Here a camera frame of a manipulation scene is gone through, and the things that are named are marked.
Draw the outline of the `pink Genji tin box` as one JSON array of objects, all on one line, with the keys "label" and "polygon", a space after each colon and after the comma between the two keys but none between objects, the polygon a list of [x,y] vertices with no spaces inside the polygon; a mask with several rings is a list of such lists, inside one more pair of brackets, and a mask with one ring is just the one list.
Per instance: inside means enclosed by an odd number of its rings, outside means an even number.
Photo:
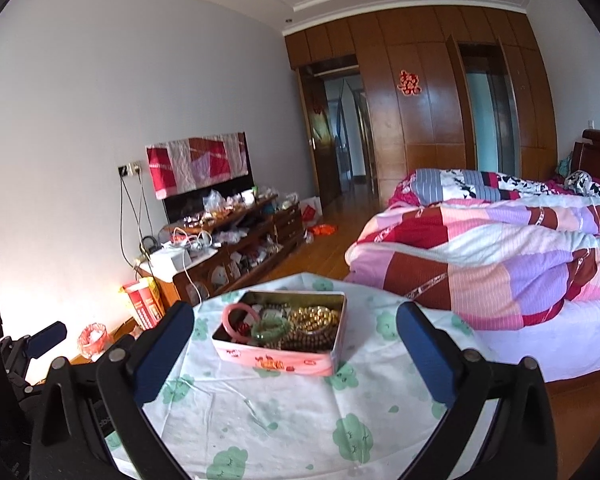
[{"label": "pink Genji tin box", "polygon": [[248,290],[234,302],[260,314],[249,344],[238,344],[220,325],[211,336],[223,361],[279,372],[328,377],[337,373],[347,324],[347,297],[315,290]]}]

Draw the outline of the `red yellow carton box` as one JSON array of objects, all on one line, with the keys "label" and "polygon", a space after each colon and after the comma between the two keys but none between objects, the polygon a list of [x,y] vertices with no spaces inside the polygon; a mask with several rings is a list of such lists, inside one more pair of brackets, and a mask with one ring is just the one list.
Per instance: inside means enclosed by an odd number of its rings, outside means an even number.
[{"label": "red yellow carton box", "polygon": [[152,276],[122,285],[120,292],[128,298],[134,318],[143,330],[151,330],[156,327],[164,317],[164,307],[158,285]]}]

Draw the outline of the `red bag waste bin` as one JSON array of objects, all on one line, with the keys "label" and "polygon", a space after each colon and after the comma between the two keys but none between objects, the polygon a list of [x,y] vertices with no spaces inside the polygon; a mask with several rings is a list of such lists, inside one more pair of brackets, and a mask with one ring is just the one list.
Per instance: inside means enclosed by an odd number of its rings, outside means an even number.
[{"label": "red bag waste bin", "polygon": [[87,325],[78,338],[80,355],[89,361],[99,359],[110,347],[107,327],[102,323]]}]

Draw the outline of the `wall power socket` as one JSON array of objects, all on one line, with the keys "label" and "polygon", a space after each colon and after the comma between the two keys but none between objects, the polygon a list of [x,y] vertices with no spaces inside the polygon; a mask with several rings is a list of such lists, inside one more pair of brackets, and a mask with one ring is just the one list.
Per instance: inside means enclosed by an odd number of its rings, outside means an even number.
[{"label": "wall power socket", "polygon": [[118,167],[118,175],[120,178],[129,176],[139,176],[142,172],[140,162],[127,162],[125,165]]}]

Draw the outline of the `black television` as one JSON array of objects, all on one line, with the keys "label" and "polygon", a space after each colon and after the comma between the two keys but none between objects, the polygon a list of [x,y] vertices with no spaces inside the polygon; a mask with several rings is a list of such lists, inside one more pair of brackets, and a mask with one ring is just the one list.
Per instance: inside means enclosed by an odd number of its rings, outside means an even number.
[{"label": "black television", "polygon": [[203,211],[214,192],[233,196],[254,185],[243,132],[149,145],[146,155],[156,197],[171,223]]}]

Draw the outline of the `wooden door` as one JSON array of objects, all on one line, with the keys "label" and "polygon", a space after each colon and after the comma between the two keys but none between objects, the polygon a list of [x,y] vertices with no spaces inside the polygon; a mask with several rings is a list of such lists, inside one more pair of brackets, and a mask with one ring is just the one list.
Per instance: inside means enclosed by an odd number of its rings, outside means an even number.
[{"label": "wooden door", "polygon": [[326,207],[342,193],[335,137],[329,123],[324,81],[306,67],[297,70],[301,105],[313,158],[318,196]]}]

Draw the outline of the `orange item on floor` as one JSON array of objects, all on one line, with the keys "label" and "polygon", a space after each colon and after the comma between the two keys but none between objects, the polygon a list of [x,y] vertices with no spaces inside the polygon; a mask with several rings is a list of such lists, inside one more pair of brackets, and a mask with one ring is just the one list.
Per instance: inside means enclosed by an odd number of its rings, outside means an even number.
[{"label": "orange item on floor", "polygon": [[314,236],[331,236],[337,232],[337,227],[333,226],[332,224],[321,223],[316,224],[315,226],[310,226],[309,231]]}]

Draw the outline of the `red patchwork cloth cover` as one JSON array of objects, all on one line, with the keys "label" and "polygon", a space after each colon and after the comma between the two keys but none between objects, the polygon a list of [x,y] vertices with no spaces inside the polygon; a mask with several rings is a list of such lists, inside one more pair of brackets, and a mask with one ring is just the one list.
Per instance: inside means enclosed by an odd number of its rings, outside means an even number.
[{"label": "red patchwork cloth cover", "polygon": [[157,143],[145,151],[158,200],[250,174],[243,132]]}]

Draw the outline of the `white box on cabinet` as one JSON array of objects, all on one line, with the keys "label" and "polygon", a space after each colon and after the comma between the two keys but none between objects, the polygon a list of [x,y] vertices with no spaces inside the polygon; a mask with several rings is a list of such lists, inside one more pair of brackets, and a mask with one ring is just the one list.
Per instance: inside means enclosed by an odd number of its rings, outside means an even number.
[{"label": "white box on cabinet", "polygon": [[149,267],[160,280],[171,281],[175,274],[192,264],[188,251],[181,247],[163,247],[149,256]]}]

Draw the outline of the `patchwork pink quilt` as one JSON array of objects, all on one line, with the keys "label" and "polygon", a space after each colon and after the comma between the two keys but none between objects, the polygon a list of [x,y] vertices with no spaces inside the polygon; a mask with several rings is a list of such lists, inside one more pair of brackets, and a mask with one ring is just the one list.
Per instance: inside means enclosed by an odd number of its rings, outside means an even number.
[{"label": "patchwork pink quilt", "polygon": [[346,252],[350,282],[448,310],[477,330],[600,300],[600,184],[417,169]]}]

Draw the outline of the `wooden TV cabinet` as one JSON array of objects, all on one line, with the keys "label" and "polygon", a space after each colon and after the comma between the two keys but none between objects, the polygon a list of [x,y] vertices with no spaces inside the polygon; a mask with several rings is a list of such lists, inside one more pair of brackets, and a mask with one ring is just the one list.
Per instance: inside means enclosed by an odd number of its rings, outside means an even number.
[{"label": "wooden TV cabinet", "polygon": [[147,257],[138,266],[138,274],[156,280],[168,306],[176,300],[196,306],[257,283],[301,244],[304,229],[299,204],[287,200],[277,206],[272,196],[201,229],[176,226],[171,235],[172,242],[163,247],[185,248],[192,264],[171,281],[163,281],[151,272]]}]

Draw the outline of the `red double happiness decal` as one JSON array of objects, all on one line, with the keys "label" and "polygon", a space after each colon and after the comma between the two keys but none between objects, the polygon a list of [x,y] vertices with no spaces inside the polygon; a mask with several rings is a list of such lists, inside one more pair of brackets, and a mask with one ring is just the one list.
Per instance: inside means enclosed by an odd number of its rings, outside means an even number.
[{"label": "red double happiness decal", "polygon": [[419,96],[422,93],[422,87],[419,83],[419,76],[414,73],[410,73],[407,70],[400,70],[399,82],[396,88],[404,96]]}]

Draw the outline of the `wooden wardrobe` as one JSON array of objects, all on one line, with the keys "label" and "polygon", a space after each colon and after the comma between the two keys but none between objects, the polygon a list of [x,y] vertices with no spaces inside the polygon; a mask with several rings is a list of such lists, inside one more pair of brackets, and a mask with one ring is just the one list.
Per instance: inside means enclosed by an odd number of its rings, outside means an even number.
[{"label": "wooden wardrobe", "polygon": [[[340,18],[285,38],[293,70],[353,55],[372,129],[379,198],[413,169],[474,168],[469,96],[460,47],[494,47],[513,85],[524,178],[546,180],[557,164],[550,84],[526,14],[482,6],[412,6]],[[422,93],[404,96],[400,70]]]}]

